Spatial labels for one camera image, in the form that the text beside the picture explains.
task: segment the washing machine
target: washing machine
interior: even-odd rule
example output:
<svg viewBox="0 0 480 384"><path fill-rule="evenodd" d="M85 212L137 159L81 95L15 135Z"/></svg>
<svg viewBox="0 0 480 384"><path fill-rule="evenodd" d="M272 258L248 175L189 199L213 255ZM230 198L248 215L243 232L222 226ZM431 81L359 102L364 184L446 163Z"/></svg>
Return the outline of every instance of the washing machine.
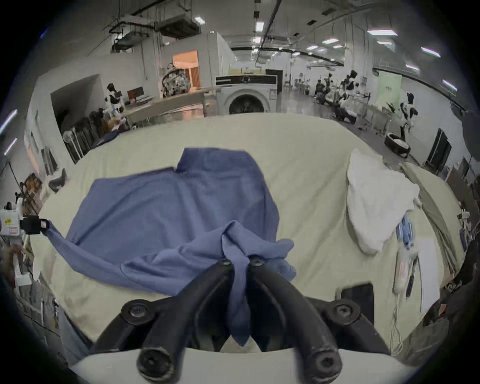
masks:
<svg viewBox="0 0 480 384"><path fill-rule="evenodd" d="M276 112L276 81L275 75L217 76L218 113Z"/></svg>

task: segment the beige tablecloth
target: beige tablecloth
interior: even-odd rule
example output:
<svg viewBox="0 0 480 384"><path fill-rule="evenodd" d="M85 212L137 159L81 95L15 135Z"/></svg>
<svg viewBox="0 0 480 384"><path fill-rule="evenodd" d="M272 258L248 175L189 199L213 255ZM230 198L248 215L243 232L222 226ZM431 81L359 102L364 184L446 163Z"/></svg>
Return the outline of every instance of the beige tablecloth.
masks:
<svg viewBox="0 0 480 384"><path fill-rule="evenodd" d="M264 173L277 204L277 238L295 247L288 262L297 270L293 284L306 296L334 300L338 289L372 282L375 328L387 344L393 326L392 293L397 241L394 236L375 256L363 254L347 215L347 167L350 152L372 149L337 122L298 114L241 114L180 121L121 134L89 152L69 180L51 196L40 217L52 220L66 236L93 181L176 166L185 147L220 147L249 152ZM433 229L421 210L412 212L417 236L434 239L439 286L444 275L442 254ZM95 341L122 305L133 299L162 295L101 284L74 272L44 236L33 236L34 270L41 271L71 320ZM403 338L423 318L420 279L399 307Z"/></svg>

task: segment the washing machine door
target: washing machine door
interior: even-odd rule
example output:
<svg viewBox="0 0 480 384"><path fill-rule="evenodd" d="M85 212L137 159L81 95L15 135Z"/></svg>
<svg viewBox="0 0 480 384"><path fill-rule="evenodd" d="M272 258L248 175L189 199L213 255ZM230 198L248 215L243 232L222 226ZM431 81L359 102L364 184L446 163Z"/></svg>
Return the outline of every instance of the washing machine door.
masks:
<svg viewBox="0 0 480 384"><path fill-rule="evenodd" d="M243 88L233 92L223 106L228 114L270 112L270 105L262 92Z"/></svg>

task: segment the green cloth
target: green cloth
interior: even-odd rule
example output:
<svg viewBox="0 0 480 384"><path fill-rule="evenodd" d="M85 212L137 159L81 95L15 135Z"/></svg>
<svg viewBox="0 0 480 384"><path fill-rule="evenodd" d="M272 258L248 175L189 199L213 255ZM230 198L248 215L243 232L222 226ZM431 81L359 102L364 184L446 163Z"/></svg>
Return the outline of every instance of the green cloth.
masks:
<svg viewBox="0 0 480 384"><path fill-rule="evenodd" d="M419 199L441 245L444 264L454 276L465 259L460 240L460 205L448 184L412 163L400 166L405 176L420 187Z"/></svg>

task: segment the blue shirt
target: blue shirt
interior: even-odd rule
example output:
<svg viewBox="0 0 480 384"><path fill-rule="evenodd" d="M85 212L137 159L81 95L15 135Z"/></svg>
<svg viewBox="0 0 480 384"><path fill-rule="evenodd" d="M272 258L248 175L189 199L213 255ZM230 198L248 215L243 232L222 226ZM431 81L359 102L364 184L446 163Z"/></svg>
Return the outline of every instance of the blue shirt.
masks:
<svg viewBox="0 0 480 384"><path fill-rule="evenodd" d="M95 180L66 238L52 223L46 235L79 273L171 296L227 257L235 270L228 326L243 345L250 334L249 256L263 257L289 281L296 273L284 260L293 242L276 242L278 221L248 153L186 148L177 169Z"/></svg>

